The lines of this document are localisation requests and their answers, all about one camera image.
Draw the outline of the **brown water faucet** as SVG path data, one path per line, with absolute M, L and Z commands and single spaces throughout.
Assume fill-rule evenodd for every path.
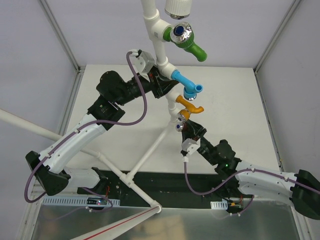
M 175 130 L 177 132 L 187 132 L 187 131 L 191 130 L 191 127 L 190 127 L 190 124 L 189 124 L 188 121 L 186 121 L 186 122 L 178 122 L 175 125 Z

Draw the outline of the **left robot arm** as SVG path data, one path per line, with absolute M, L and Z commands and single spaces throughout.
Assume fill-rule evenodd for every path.
M 40 153 L 30 151 L 25 157 L 48 196 L 54 196 L 66 187 L 85 187 L 96 195 L 105 191 L 106 178 L 98 168 L 74 169 L 66 165 L 88 143 L 120 120 L 125 114 L 121 106 L 141 97 L 142 93 L 135 78 L 125 82 L 113 70 L 100 77 L 96 90 L 99 97 L 69 133 Z

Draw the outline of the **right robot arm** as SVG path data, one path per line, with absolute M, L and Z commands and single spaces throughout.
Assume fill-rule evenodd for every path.
M 191 120 L 177 123 L 175 129 L 182 136 L 180 153 L 183 164 L 186 165 L 189 156 L 198 152 L 222 178 L 222 182 L 211 190 L 198 192 L 192 189 L 194 194 L 209 195 L 225 187 L 230 197 L 243 194 L 273 199 L 293 207 L 309 219 L 319 220 L 320 182 L 309 171 L 274 171 L 242 160 L 236 157 L 227 140 L 212 145 L 205 138 L 207 130 Z

